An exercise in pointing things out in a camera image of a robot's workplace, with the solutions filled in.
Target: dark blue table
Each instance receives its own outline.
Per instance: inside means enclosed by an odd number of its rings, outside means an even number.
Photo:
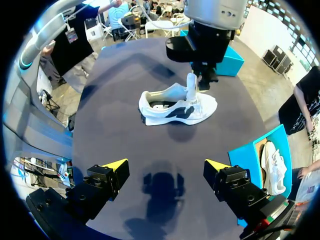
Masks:
[[[75,119],[73,166],[82,180],[94,164],[129,159],[130,177],[115,202],[88,226],[119,239],[230,240],[242,227],[203,177],[206,158],[230,164],[228,151],[266,132],[238,77],[219,77],[207,94],[216,112],[196,125],[146,126],[138,111],[145,90],[186,84],[189,63],[166,56],[165,38],[105,48],[82,93]]]

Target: black t-shirt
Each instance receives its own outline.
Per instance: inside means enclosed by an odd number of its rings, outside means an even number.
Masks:
[[[160,7],[160,6],[157,6],[157,7],[156,7],[155,14],[157,14],[158,16],[161,16],[162,10],[161,10],[161,7]]]
[[[320,113],[320,71],[314,66],[298,83],[304,95],[306,106],[311,116]],[[280,108],[279,120],[286,134],[291,135],[304,129],[306,119],[301,112],[297,99],[292,95]]]
[[[85,5],[77,5],[74,12],[78,11],[83,6]],[[81,62],[94,51],[87,40],[84,22],[86,19],[96,18],[98,9],[98,7],[87,6],[78,12],[74,19],[68,21],[70,28],[74,28],[75,30],[78,37],[77,40],[69,43],[65,33],[67,27],[56,37],[51,57],[60,76],[63,76],[77,63]]]

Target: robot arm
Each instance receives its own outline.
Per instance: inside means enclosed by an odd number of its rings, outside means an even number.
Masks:
[[[175,62],[192,62],[194,74],[202,75],[208,89],[209,82],[218,81],[214,68],[241,25],[247,0],[184,0],[184,4],[184,14],[194,23],[187,36],[166,41],[166,54]]]
[[[33,37],[19,58],[22,69],[29,68],[40,51],[65,29],[63,12],[82,2],[83,0],[59,0],[43,13],[33,26]]]

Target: lanyard badge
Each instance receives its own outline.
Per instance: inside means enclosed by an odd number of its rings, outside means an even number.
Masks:
[[[67,28],[67,31],[65,32],[65,36],[68,39],[69,43],[71,44],[78,39],[78,36],[75,29],[73,27],[70,28],[68,23],[66,23],[66,28]]]

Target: cyan box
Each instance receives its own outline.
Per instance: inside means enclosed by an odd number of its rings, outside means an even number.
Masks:
[[[187,30],[180,31],[181,36],[186,36],[187,34]],[[216,64],[216,74],[235,77],[244,62],[244,59],[232,47],[228,46],[223,61]]]
[[[262,172],[260,167],[260,159],[258,158],[258,153],[256,151],[256,144],[265,138],[268,141],[273,142],[275,148],[279,149],[280,156],[283,157],[284,164],[287,170],[284,174],[283,179],[285,192],[282,193],[282,195],[287,198],[291,192],[292,185],[292,162],[287,134],[283,124],[277,126],[275,129],[261,136],[257,140],[254,140],[247,145],[229,151],[228,154],[231,166],[239,165],[241,168],[249,170],[251,182],[262,189]],[[238,219],[237,223],[243,227],[247,226],[247,223],[244,220]]]

